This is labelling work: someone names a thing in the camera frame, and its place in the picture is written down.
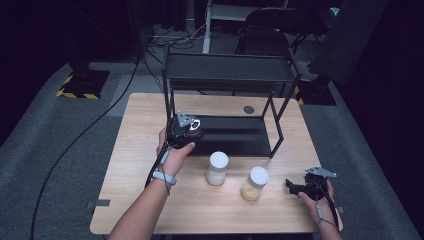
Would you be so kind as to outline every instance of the white jar lid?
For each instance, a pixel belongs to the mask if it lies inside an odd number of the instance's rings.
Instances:
[[[225,168],[228,165],[228,156],[223,152],[214,152],[210,156],[210,162],[217,169]]]
[[[268,171],[263,167],[254,167],[250,171],[249,180],[253,187],[262,188],[269,181]]]

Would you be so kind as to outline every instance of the wooden table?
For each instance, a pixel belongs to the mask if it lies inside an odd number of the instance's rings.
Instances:
[[[266,98],[176,94],[176,108],[187,114],[246,115],[262,112]],[[283,99],[274,99],[281,105]],[[266,116],[270,143],[275,142],[271,114]],[[108,234],[115,223],[143,191],[148,172],[156,159],[158,133],[165,126],[162,94],[132,94],[119,130],[90,229]],[[224,184],[206,181],[209,159],[187,157],[171,189],[155,234],[205,233],[307,233],[314,224],[307,209],[284,185],[286,178],[304,184],[304,169],[320,165],[308,129],[295,100],[291,100],[280,120],[285,139],[272,159],[231,157]],[[246,201],[240,188],[255,166],[266,168],[270,181],[257,201]]]

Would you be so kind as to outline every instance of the black metal frame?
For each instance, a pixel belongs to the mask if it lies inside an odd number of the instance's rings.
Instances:
[[[251,92],[267,92],[269,93],[268,95],[268,99],[265,103],[264,109],[262,111],[261,116],[254,116],[254,117],[231,117],[231,116],[208,116],[208,115],[196,115],[196,117],[199,117],[200,119],[203,119],[202,121],[202,126],[206,127],[205,129],[205,141],[206,143],[204,143],[204,151],[202,151],[202,146],[198,146],[194,152],[192,152],[192,155],[208,155],[211,154],[212,152],[207,152],[212,151],[212,150],[217,150],[217,149],[213,149],[213,147],[218,148],[218,145],[220,145],[220,149],[224,148],[226,146],[225,143],[221,143],[221,142],[213,142],[212,140],[210,142],[208,142],[207,140],[207,136],[208,136],[208,131],[211,132],[211,134],[214,134],[215,132],[220,132],[220,130],[222,129],[217,129],[220,127],[219,123],[215,124],[214,121],[216,122],[222,122],[222,121],[227,121],[229,126],[234,126],[235,128],[237,128],[238,126],[242,125],[242,123],[244,124],[249,124],[249,122],[255,122],[258,123],[259,125],[263,125],[263,127],[254,127],[255,129],[253,130],[247,130],[247,129],[236,129],[234,131],[241,131],[238,132],[237,134],[242,134],[238,140],[235,140],[234,142],[229,143],[229,145],[232,145],[233,147],[227,147],[227,154],[229,155],[233,155],[233,156],[268,156],[269,158],[272,158],[276,151],[278,150],[278,148],[280,147],[281,143],[284,140],[284,135],[283,132],[281,130],[281,126],[279,124],[279,121],[282,117],[282,114],[285,110],[285,108],[288,105],[288,102],[290,101],[291,96],[294,93],[294,89],[297,85],[297,83],[300,80],[301,74],[298,71],[297,65],[296,63],[293,61],[293,55],[291,55],[291,59],[288,59],[287,61],[289,62],[289,66],[293,66],[293,68],[296,71],[296,76],[293,76],[293,79],[286,79],[286,80],[275,80],[275,81],[261,81],[261,80],[246,80],[246,79],[221,79],[221,78],[205,78],[205,79],[191,79],[189,77],[183,77],[181,79],[178,78],[170,78],[167,75],[167,60],[168,60],[168,56],[170,55],[170,51],[169,51],[169,46],[166,46],[165,48],[165,53],[164,53],[164,58],[163,58],[163,63],[162,63],[162,81],[163,81],[163,89],[164,89],[164,97],[165,97],[165,108],[166,108],[166,116],[167,119],[170,119],[172,116],[175,116],[176,114],[176,109],[175,109],[175,99],[174,99],[174,90],[210,90],[210,91],[234,91],[234,90],[243,90],[243,91],[251,91]],[[187,56],[196,56],[196,54],[183,54],[183,55],[187,55]],[[223,55],[206,55],[206,56],[220,56],[223,57]],[[258,59],[263,59],[263,56],[242,56],[242,55],[228,55],[229,57],[249,57],[249,58],[258,58]],[[279,110],[276,109],[274,101],[273,101],[273,95],[274,95],[274,90],[278,87],[281,86],[282,88],[285,87],[286,82],[291,82],[291,87],[287,93],[287,97],[285,98],[281,108]],[[268,109],[271,108],[273,117],[274,117],[274,121],[275,121],[275,125],[276,125],[276,129],[279,135],[279,139],[277,141],[277,143],[275,144],[275,146],[271,149],[270,143],[269,143],[269,139],[268,139],[268,134],[266,131],[266,127],[265,127],[265,122],[264,122],[264,117],[265,114],[267,113]],[[249,136],[249,132],[254,131],[254,137]],[[223,134],[222,137],[222,141],[228,143],[228,134]],[[251,141],[255,142],[255,144],[252,143],[247,143],[245,138],[250,139]]]

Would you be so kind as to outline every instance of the jar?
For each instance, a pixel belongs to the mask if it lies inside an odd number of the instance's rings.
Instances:
[[[214,152],[209,158],[209,170],[206,179],[212,185],[221,185],[225,181],[225,170],[228,165],[228,156],[223,152]]]
[[[269,174],[263,167],[254,167],[249,177],[243,183],[240,192],[246,200],[257,200],[261,195],[262,188],[268,183]]]

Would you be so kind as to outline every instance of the dark background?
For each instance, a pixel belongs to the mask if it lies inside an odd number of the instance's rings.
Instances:
[[[105,37],[69,3],[59,2],[84,58],[131,57],[133,49]],[[125,1],[72,2],[115,39],[134,45]],[[56,33],[45,24],[46,13],[40,6],[48,1],[9,0],[0,4],[0,144],[3,144],[43,84],[67,61]],[[151,10],[141,11],[146,26],[160,21],[155,14],[161,11],[157,6],[149,1],[141,1],[140,6],[142,10]],[[424,185],[420,179],[424,159],[422,9],[419,0],[391,0],[352,79],[347,85],[336,86],[391,186],[424,236],[420,224],[424,215],[421,207]]]

